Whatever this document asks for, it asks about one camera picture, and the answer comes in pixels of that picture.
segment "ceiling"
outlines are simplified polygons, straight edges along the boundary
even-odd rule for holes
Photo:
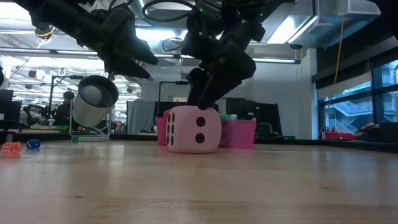
[[[92,9],[106,9],[111,0],[97,0]],[[125,2],[117,0],[116,4]],[[151,50],[155,54],[164,54],[162,41],[171,37],[181,37],[187,33],[185,20],[179,20],[168,23],[148,23],[141,13],[142,5],[147,0],[134,1],[131,5],[132,11],[136,14],[136,32],[140,39],[147,41]],[[297,0],[296,4],[283,4],[271,16],[269,16],[262,26],[266,34],[260,43],[251,42],[246,52],[252,57],[262,58],[281,58],[297,59],[299,52],[293,50],[289,45],[301,44],[306,48],[327,47],[338,42],[341,29],[341,20],[344,13],[341,12],[341,4],[346,0]],[[372,3],[366,0],[349,0],[351,11],[346,14],[345,36],[352,34],[358,29],[372,21],[379,13],[374,12]],[[153,17],[165,18],[174,17],[178,14],[187,12],[187,8],[174,3],[163,3],[155,5],[148,10]],[[30,21],[29,13],[13,2],[0,2],[0,47],[24,48],[24,49],[56,49],[56,50],[79,50],[90,51],[85,47],[76,44],[75,39],[67,36],[60,30],[55,30],[49,42],[43,43],[34,35],[34,27]],[[175,43],[167,42],[166,46],[173,47]],[[26,92],[21,97],[29,96],[29,93],[35,95],[37,91],[45,94],[49,92],[48,84],[51,82],[51,75],[58,75],[60,71],[74,75],[104,75],[102,61],[98,59],[77,59],[77,58],[55,58],[51,57],[31,57],[29,55],[1,57],[3,63],[7,63],[8,76],[12,75],[10,81],[11,87],[17,92]],[[179,59],[160,59],[157,66],[141,64],[155,81],[176,81],[181,79],[180,72],[189,72],[194,66],[197,66],[197,60],[179,60]],[[23,66],[23,69],[17,69],[17,66]],[[36,70],[41,74],[41,78],[30,78],[30,70]],[[115,82],[123,98],[133,100],[139,97],[139,87],[134,93],[127,93],[126,88],[131,85],[130,78],[116,77]],[[25,85],[33,85],[32,90],[26,90]],[[63,93],[71,86],[76,86],[74,80],[64,79],[58,87],[54,89],[56,93]]]

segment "pink plastic bin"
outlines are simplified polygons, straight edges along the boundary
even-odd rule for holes
[[[256,121],[222,120],[220,147],[252,148]]]
[[[156,126],[157,126],[157,141],[160,146],[166,146],[166,121],[167,118],[157,118]]]

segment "table surface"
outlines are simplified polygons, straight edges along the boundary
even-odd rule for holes
[[[320,146],[174,154],[43,142],[0,158],[0,223],[398,223],[398,156]]]

